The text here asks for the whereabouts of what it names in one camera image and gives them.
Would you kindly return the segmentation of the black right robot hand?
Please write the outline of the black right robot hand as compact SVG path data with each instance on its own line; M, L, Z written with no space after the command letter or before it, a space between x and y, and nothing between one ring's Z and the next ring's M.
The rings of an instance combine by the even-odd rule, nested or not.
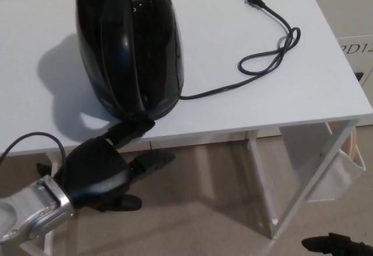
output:
M308 251L331 255L372 255L372 246L352 241L337 233L303 239L301 244Z

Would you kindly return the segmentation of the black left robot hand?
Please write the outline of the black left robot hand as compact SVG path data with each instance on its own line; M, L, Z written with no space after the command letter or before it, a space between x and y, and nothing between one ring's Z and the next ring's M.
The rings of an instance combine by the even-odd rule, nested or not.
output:
M74 209L129 212L142 207L142 200L128 193L131 185L171 163L175 154L166 149L149 150L126 162L118 149L140 138L154 125L147 117L120 122L67 155L54 180Z

